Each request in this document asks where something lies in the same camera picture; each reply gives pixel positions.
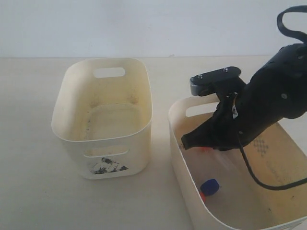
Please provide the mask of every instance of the black strap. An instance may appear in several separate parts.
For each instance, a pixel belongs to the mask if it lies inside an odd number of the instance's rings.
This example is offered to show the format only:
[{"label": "black strap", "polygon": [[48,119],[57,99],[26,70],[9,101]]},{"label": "black strap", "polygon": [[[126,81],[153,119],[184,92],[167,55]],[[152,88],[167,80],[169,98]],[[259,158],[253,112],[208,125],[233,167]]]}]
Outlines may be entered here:
[{"label": "black strap", "polygon": [[242,157],[243,157],[243,160],[245,162],[245,165],[247,166],[248,168],[248,172],[249,174],[251,175],[251,177],[254,179],[254,181],[260,185],[261,187],[263,188],[266,188],[266,189],[269,189],[269,190],[274,190],[274,191],[281,191],[281,190],[286,190],[286,189],[289,189],[289,188],[294,188],[294,187],[297,187],[299,185],[302,185],[302,184],[305,184],[307,183],[307,178],[304,178],[302,180],[299,180],[299,181],[295,181],[293,183],[290,183],[290,184],[284,184],[284,185],[281,185],[281,186],[272,186],[272,185],[267,185],[267,184],[264,184],[262,183],[254,174],[249,162],[248,162],[248,158],[244,152],[244,149],[243,149],[243,146],[241,144],[241,141],[240,141],[240,137],[239,137],[239,132],[236,133],[237,135],[237,138],[238,138],[238,142],[239,142],[239,148],[240,148],[240,151],[241,151],[241,154],[242,154]]},{"label": "black strap", "polygon": [[293,6],[288,8],[287,10],[281,12],[278,16],[277,16],[277,27],[279,29],[279,31],[287,36],[287,37],[291,37],[291,38],[295,38],[300,40],[301,42],[307,44],[307,34],[301,32],[301,31],[293,31],[293,30],[289,30],[288,28],[285,27],[285,25],[283,24],[283,15],[285,13],[290,13],[290,12],[300,12],[300,13],[307,13],[307,6]]}]

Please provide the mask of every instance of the storage bin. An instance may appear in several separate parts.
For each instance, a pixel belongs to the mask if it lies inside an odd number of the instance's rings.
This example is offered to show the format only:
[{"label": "storage bin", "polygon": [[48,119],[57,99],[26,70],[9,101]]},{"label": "storage bin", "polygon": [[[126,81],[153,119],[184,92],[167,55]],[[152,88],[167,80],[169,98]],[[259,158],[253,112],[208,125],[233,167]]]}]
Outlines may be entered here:
[{"label": "storage bin", "polygon": [[145,65],[89,59],[65,73],[51,127],[88,179],[140,172],[150,159],[152,96]]},{"label": "storage bin", "polygon": [[[307,218],[307,185],[272,191],[257,185],[248,173],[238,149],[184,150],[182,135],[205,122],[219,102],[215,94],[177,101],[169,110],[172,165],[194,229],[196,230],[289,230]],[[210,105],[199,114],[191,108]],[[277,123],[245,147],[254,173],[265,183],[276,185],[307,175],[306,155]],[[295,178],[288,178],[288,172]],[[216,179],[219,191],[199,194],[201,184]]]}]

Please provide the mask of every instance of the white wall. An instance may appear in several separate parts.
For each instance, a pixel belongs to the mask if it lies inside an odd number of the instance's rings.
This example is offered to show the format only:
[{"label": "white wall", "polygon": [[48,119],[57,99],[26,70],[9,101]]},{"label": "white wall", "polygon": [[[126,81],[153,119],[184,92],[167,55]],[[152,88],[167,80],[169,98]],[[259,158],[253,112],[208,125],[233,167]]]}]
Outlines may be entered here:
[{"label": "white wall", "polygon": [[[307,0],[0,0],[0,57],[274,54]],[[307,14],[285,15],[307,32]]]}]

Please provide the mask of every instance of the table surface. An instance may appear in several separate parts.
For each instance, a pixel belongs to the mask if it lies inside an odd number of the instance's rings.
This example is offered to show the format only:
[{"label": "table surface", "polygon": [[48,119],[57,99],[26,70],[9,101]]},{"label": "table surface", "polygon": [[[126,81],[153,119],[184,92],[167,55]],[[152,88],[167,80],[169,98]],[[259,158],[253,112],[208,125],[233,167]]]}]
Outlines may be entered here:
[{"label": "table surface", "polygon": [[[95,181],[75,174],[50,128],[64,73],[83,58],[0,59],[0,229],[193,229],[171,166],[168,109],[190,96],[191,76],[237,66],[248,82],[269,58],[140,58],[153,94],[151,161],[137,175]],[[307,152],[306,117],[281,124]]]}]

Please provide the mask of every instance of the handle cutout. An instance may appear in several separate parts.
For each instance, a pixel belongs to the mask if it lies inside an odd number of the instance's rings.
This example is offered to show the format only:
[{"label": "handle cutout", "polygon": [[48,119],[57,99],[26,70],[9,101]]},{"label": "handle cutout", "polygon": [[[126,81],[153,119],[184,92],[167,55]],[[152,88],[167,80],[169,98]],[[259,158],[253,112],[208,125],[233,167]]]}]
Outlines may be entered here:
[{"label": "handle cutout", "polygon": [[85,157],[105,157],[126,154],[129,151],[127,146],[116,145],[109,147],[102,147],[97,149],[90,149],[85,152]]},{"label": "handle cutout", "polygon": [[122,67],[116,68],[99,68],[95,69],[93,72],[96,78],[113,78],[113,77],[123,77],[126,72]]},{"label": "handle cutout", "polygon": [[198,116],[201,114],[208,114],[213,113],[216,110],[218,102],[208,103],[208,104],[201,104],[197,106],[190,107],[186,110],[186,116]]}]

